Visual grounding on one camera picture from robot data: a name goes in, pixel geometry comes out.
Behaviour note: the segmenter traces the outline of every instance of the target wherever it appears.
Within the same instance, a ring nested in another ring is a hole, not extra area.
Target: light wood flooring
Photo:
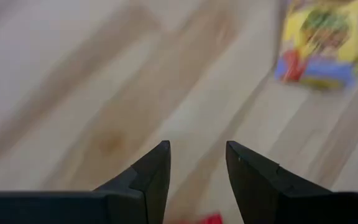
[[[161,140],[166,221],[242,223],[224,147],[358,190],[358,84],[272,78],[277,0],[0,0],[0,190],[88,190]]]

